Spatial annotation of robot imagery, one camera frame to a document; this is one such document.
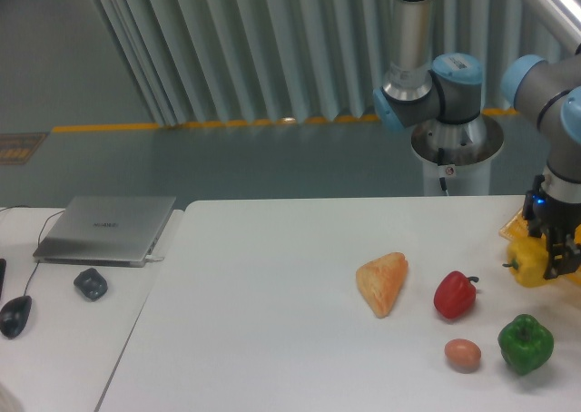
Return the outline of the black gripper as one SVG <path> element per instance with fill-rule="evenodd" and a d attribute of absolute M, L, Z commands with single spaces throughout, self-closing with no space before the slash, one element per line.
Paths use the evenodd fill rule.
<path fill-rule="evenodd" d="M 580 204 L 567 203 L 543 191 L 528 191 L 522 217 L 529 237 L 546 237 L 546 280 L 577 272 L 580 267 L 580 245 L 575 241 L 580 225 Z"/>

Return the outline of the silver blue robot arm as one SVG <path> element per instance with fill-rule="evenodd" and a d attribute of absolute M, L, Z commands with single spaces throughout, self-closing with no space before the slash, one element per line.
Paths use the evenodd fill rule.
<path fill-rule="evenodd" d="M 580 266 L 580 0 L 522 0 L 571 55 L 551 64 L 534 54 L 505 71 L 500 90 L 509 104 L 550 143 L 546 166 L 527 192 L 522 217 L 527 246 L 543 259 L 541 281 Z M 393 130 L 413 127 L 412 146 L 436 181 L 446 170 L 490 160 L 503 134 L 479 109 L 483 72 L 467 54 L 431 57 L 428 50 L 435 0 L 393 0 L 392 60 L 373 93 L 375 111 Z"/>

